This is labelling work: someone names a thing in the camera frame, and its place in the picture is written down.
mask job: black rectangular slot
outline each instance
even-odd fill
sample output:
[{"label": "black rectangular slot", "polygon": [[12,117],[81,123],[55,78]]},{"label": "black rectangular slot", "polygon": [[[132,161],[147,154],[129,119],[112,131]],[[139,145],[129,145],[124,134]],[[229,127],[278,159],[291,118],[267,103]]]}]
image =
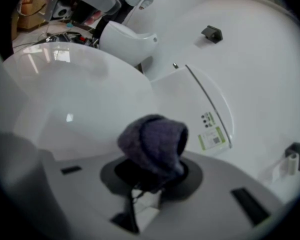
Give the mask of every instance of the black rectangular slot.
[{"label": "black rectangular slot", "polygon": [[245,188],[232,190],[231,193],[254,226],[270,216],[270,213]]},{"label": "black rectangular slot", "polygon": [[82,168],[79,167],[79,166],[72,166],[72,167],[61,169],[61,172],[62,172],[63,175],[67,175],[67,174],[76,173],[76,172],[81,171],[81,170],[82,170]]}]

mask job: purple cloth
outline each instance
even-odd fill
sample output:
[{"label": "purple cloth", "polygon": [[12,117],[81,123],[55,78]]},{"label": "purple cloth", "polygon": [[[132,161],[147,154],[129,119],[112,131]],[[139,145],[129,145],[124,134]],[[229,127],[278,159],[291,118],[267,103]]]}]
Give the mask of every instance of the purple cloth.
[{"label": "purple cloth", "polygon": [[180,156],[187,140],[184,123],[148,115],[128,125],[117,143],[130,160],[165,184],[184,174]]}]

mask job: white toilet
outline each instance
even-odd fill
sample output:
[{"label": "white toilet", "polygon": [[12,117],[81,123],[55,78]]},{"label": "white toilet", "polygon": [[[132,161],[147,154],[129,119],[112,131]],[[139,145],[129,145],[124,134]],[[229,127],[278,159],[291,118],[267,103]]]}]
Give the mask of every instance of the white toilet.
[{"label": "white toilet", "polygon": [[153,33],[137,34],[124,25],[110,21],[102,32],[99,44],[100,50],[135,67],[152,55],[158,37]]}]

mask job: toilet paper roll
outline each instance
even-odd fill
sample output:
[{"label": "toilet paper roll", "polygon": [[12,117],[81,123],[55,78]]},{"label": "toilet paper roll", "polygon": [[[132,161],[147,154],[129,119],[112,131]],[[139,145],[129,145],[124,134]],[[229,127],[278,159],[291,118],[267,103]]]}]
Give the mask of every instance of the toilet paper roll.
[{"label": "toilet paper roll", "polygon": [[298,171],[299,166],[299,155],[298,154],[291,154],[288,157],[288,174],[295,175]]}]

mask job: toilet paper holder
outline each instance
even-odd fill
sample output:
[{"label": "toilet paper holder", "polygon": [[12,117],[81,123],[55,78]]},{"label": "toilet paper holder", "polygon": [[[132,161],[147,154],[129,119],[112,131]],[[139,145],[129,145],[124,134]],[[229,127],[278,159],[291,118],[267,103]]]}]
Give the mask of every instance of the toilet paper holder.
[{"label": "toilet paper holder", "polygon": [[300,143],[294,142],[285,150],[284,154],[286,158],[293,155],[299,156],[298,171],[300,172]]}]

